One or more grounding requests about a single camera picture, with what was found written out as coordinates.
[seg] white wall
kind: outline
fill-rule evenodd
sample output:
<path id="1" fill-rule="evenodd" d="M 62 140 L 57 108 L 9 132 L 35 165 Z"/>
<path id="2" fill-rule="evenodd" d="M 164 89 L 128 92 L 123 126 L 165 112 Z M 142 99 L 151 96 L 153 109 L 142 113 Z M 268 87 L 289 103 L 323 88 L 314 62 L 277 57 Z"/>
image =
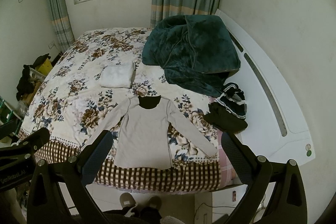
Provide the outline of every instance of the white wall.
<path id="1" fill-rule="evenodd" d="M 221 0 L 278 67 L 310 128 L 316 159 L 300 167 L 314 223 L 336 190 L 336 0 Z"/>
<path id="2" fill-rule="evenodd" d="M 48 44 L 57 41 L 46 0 L 0 0 L 0 96 L 16 107 L 16 86 L 24 64 L 49 53 Z"/>
<path id="3" fill-rule="evenodd" d="M 66 0 L 75 38 L 88 30 L 149 27 L 152 0 Z"/>

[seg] white bed frame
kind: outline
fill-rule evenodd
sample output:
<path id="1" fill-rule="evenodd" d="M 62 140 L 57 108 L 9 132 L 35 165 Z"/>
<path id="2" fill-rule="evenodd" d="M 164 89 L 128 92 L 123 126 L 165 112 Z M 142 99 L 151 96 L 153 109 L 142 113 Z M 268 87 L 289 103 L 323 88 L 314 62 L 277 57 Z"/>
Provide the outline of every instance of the white bed frame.
<path id="1" fill-rule="evenodd" d="M 269 161 L 297 161 L 315 158 L 310 132 L 293 92 L 261 47 L 236 22 L 216 11 L 231 34 L 241 61 L 240 70 L 226 82 L 244 91 L 247 129 L 238 138 L 256 155 Z"/>

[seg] plush blanket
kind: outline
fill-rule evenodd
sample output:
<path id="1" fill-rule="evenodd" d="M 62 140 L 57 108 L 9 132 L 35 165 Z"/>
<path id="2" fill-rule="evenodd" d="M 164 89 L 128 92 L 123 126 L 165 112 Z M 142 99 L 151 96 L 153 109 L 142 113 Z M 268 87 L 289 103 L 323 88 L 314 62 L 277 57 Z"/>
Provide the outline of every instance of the plush blanket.
<path id="1" fill-rule="evenodd" d="M 163 68 L 169 84 L 212 97 L 221 95 L 228 72 L 240 68 L 223 21 L 213 15 L 165 18 L 150 34 L 142 62 Z"/>

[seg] person's foot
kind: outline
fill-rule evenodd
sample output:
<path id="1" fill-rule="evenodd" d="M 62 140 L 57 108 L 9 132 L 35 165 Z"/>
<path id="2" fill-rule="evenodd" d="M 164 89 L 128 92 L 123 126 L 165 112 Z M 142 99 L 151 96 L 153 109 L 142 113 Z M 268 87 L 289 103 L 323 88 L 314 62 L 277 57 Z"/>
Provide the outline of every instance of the person's foot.
<path id="1" fill-rule="evenodd" d="M 147 201 L 146 207 L 160 210 L 161 205 L 162 205 L 161 199 L 158 196 L 154 195 Z"/>
<path id="2" fill-rule="evenodd" d="M 134 200 L 134 198 L 130 193 L 122 193 L 119 200 L 122 208 L 125 207 L 132 208 L 136 205 L 136 201 Z"/>

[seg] striped cloth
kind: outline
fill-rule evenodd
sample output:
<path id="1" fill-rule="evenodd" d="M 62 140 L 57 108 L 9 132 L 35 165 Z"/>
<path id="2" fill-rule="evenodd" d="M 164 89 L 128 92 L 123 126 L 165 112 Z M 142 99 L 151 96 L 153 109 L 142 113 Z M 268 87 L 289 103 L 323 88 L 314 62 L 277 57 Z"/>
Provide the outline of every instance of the striped cloth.
<path id="1" fill-rule="evenodd" d="M 21 129 L 19 137 L 24 139 L 28 137 L 28 134 Z M 57 141 L 49 141 L 35 153 L 35 156 L 38 159 L 47 160 L 48 163 L 57 163 L 78 154 L 79 149 L 77 148 Z M 228 168 L 225 167 L 225 173 L 224 181 L 230 181 L 230 165 Z M 219 189 L 220 174 L 219 162 L 200 164 L 192 162 L 179 170 L 175 168 L 158 170 L 155 168 L 121 168 L 114 165 L 113 160 L 106 159 L 95 181 L 118 189 L 176 193 Z"/>

